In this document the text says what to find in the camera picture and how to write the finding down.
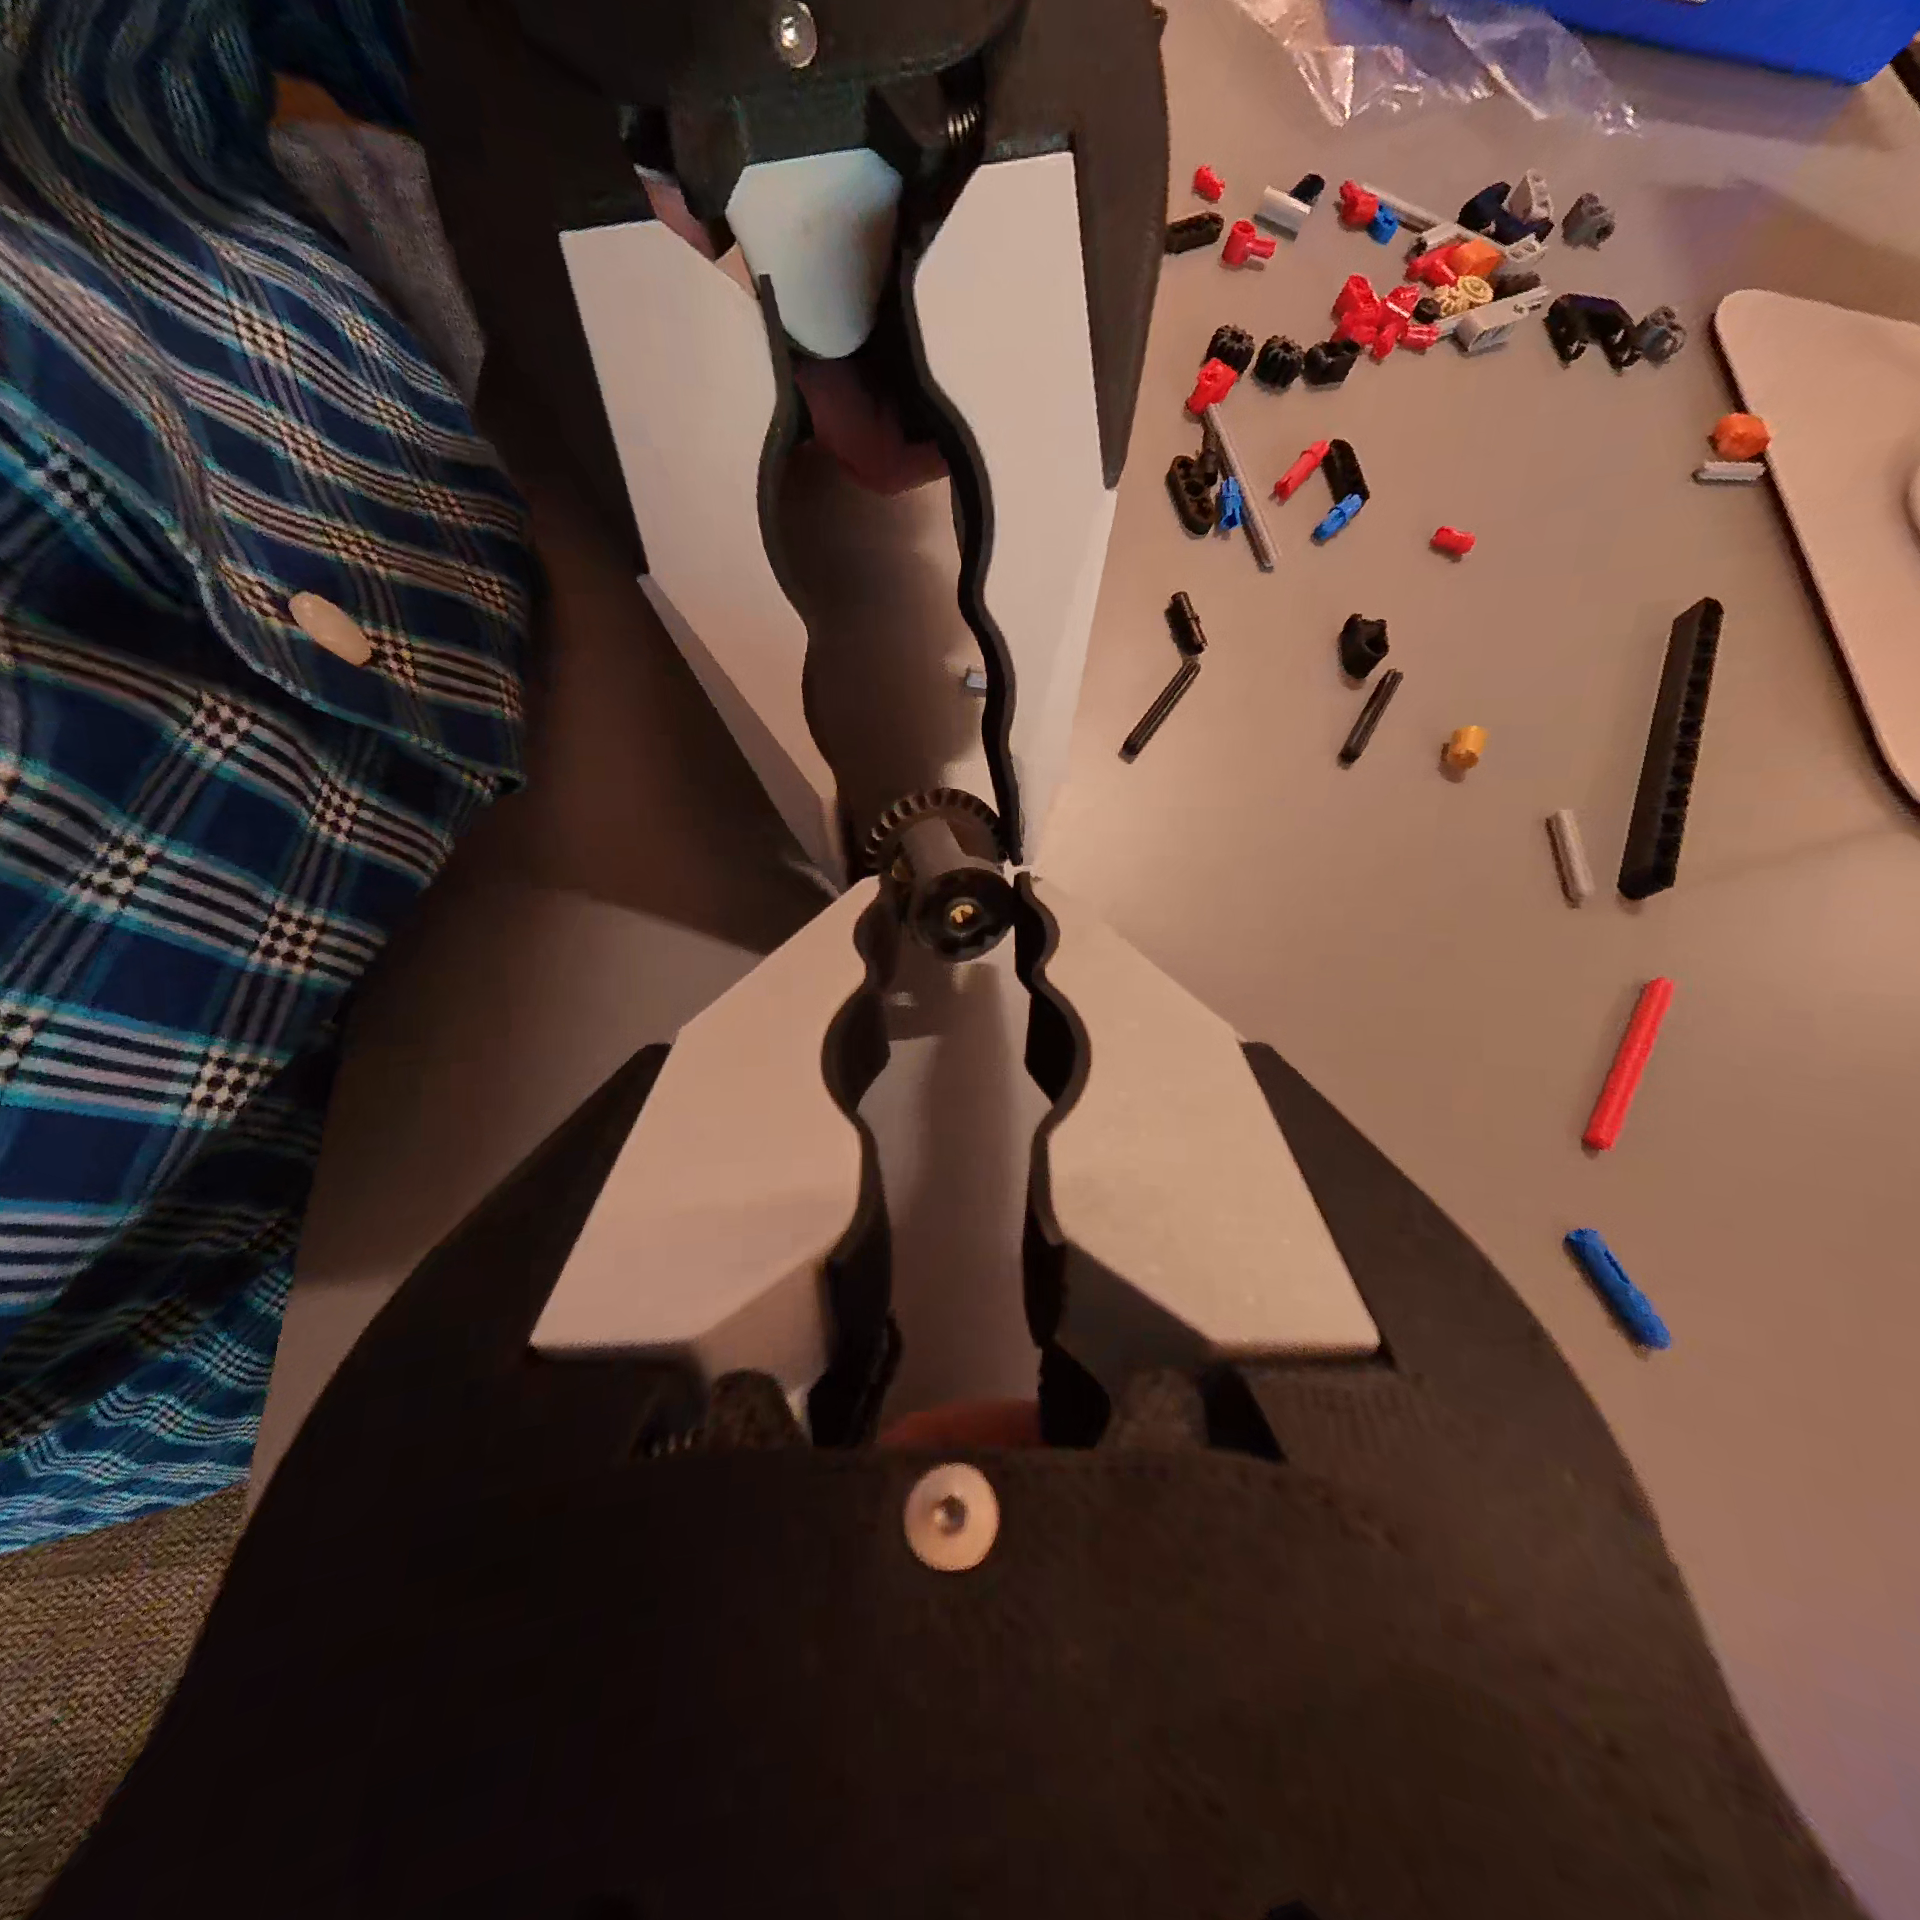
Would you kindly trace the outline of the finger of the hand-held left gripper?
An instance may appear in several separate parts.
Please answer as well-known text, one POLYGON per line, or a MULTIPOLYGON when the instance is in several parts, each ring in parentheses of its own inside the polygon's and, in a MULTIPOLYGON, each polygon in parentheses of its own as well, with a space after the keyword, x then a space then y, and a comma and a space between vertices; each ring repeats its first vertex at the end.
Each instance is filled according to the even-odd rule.
POLYGON ((990 673, 995 809, 1017 861, 1038 866, 1117 514, 1076 153, 976 167, 908 251, 902 314, 964 499, 959 599, 990 673))
POLYGON ((800 400, 777 304, 663 221, 568 229, 560 243, 647 600, 784 826, 844 892, 844 808, 806 723, 806 621, 781 549, 800 400))

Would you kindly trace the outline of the clear plastic bag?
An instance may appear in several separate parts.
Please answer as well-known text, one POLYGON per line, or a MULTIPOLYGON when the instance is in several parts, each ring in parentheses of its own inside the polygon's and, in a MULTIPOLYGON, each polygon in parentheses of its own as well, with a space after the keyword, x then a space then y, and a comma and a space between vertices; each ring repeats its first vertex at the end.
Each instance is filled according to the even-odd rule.
POLYGON ((1532 125, 1640 131, 1587 42, 1532 3, 1278 3, 1267 34, 1332 128, 1507 101, 1532 125))

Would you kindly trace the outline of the long black lego beam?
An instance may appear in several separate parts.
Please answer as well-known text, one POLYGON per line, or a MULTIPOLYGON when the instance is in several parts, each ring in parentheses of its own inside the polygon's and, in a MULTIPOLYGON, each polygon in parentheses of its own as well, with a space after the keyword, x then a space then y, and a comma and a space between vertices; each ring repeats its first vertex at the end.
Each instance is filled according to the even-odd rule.
POLYGON ((1718 599, 1702 599, 1672 621, 1620 852, 1617 892, 1624 901, 1646 901, 1674 885, 1721 623, 1726 608, 1718 599))

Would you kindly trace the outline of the long red lego axle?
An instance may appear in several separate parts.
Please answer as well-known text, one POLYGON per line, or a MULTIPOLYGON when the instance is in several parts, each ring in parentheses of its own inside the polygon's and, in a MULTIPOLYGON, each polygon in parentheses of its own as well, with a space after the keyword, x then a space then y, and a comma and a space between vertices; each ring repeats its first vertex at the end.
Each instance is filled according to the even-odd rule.
POLYGON ((1581 1147, 1587 1152, 1610 1152, 1620 1144, 1646 1066, 1664 1036, 1664 1023, 1669 1019, 1672 1000, 1674 984, 1669 977, 1653 977, 1640 987, 1640 998, 1626 1015, 1617 1052, 1608 1066, 1608 1074, 1581 1129, 1581 1147))

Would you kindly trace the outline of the long grey lego axle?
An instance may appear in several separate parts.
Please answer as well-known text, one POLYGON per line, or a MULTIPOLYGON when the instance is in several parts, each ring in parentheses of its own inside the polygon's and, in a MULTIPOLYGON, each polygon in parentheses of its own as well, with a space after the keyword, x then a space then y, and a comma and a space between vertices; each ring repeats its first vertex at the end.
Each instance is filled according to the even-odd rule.
POLYGON ((1274 576, 1278 573, 1278 561, 1282 561, 1282 549, 1278 549, 1278 544, 1271 536, 1271 527, 1265 522, 1260 496, 1257 496, 1257 490, 1248 482, 1248 469, 1243 469, 1243 461, 1237 455, 1235 438, 1229 436, 1229 426, 1221 420, 1221 407, 1208 408, 1208 414, 1203 420, 1203 429, 1204 429, 1204 448, 1215 451, 1215 457, 1221 464, 1221 474, 1230 474, 1240 484, 1240 494, 1243 494, 1243 522, 1230 536, 1240 536, 1248 544, 1257 568, 1265 576, 1274 576))

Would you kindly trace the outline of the white book stand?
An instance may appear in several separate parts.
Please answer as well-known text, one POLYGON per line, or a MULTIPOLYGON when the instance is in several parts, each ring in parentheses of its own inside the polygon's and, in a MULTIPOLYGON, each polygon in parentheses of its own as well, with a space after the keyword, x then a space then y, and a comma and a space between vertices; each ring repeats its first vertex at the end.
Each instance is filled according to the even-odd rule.
POLYGON ((1767 471, 1864 731, 1916 799, 1916 323, 1749 288, 1715 341, 1770 426, 1767 471))

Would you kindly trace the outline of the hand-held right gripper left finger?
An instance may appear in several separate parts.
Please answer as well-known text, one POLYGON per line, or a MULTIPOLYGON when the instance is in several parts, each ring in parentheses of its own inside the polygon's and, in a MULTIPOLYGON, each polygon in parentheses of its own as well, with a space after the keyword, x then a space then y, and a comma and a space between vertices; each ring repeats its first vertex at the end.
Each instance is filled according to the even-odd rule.
POLYGON ((864 879, 675 1036, 535 1352, 759 1371, 810 1429, 879 1424, 902 1338, 859 1103, 889 1068, 895 959, 897 909, 864 879))

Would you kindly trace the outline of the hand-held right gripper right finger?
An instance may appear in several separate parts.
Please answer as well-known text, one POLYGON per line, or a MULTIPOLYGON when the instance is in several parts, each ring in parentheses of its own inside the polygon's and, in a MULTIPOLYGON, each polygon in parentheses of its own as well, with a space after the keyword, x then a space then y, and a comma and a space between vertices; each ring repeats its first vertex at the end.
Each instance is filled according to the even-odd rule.
POLYGON ((1104 1429, 1157 1371, 1377 1359, 1240 1031, 1038 875, 1017 969, 1044 1095, 1023 1218, 1043 1424, 1104 1429))

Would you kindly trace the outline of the pile of mixed lego pieces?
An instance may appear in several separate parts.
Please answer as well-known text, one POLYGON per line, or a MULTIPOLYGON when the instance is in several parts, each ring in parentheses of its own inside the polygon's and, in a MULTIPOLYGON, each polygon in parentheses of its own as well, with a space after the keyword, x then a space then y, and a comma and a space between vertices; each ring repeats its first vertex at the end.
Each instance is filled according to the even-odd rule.
POLYGON ((1672 304, 1632 314, 1617 299, 1548 284, 1556 247, 1598 251, 1615 240, 1617 213, 1594 192, 1560 202, 1532 167, 1520 181, 1487 184, 1445 219, 1403 192, 1365 187, 1402 219, 1402 274, 1394 284, 1353 274, 1332 302, 1329 341, 1353 341, 1375 362, 1440 343, 1482 358, 1513 343, 1526 323, 1545 326, 1560 367, 1598 349, 1615 373, 1626 373, 1669 367, 1688 347, 1693 331, 1672 304))

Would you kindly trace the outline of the grey lego differential gear assembly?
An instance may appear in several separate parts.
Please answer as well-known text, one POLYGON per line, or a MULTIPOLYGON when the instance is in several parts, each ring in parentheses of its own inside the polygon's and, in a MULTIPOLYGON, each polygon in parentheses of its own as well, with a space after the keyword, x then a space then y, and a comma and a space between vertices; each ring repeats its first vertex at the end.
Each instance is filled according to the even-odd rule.
POLYGON ((892 889, 916 940, 946 965, 986 957, 1017 924, 1009 844, 995 809, 969 792, 923 786, 892 799, 859 860, 892 889))

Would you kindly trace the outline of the blue bin with square tag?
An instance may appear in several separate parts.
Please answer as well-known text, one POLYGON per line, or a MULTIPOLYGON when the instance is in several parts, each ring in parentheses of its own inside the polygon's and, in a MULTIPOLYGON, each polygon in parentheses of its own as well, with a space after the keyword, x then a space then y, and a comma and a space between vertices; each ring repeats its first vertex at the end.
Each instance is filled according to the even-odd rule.
POLYGON ((1916 40, 1916 3, 1540 3, 1587 35, 1841 84, 1873 82, 1916 40))

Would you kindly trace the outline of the blue plaid shirt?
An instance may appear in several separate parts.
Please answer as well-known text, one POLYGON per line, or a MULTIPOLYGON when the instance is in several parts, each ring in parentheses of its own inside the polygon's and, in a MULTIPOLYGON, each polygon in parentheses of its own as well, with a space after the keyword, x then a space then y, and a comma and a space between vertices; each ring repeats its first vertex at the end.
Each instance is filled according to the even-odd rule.
POLYGON ((246 1480, 344 1019, 522 783, 526 508, 280 164, 402 3, 3 3, 3 1552, 246 1480))

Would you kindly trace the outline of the person's left hand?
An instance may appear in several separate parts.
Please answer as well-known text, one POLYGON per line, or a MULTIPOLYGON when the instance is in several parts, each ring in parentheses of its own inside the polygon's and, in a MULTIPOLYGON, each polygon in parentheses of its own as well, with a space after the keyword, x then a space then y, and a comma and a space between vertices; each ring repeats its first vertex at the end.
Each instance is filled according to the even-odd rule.
POLYGON ((859 358, 804 358, 794 385, 816 446, 870 494, 916 494, 946 477, 941 448, 908 438, 892 390, 859 358))

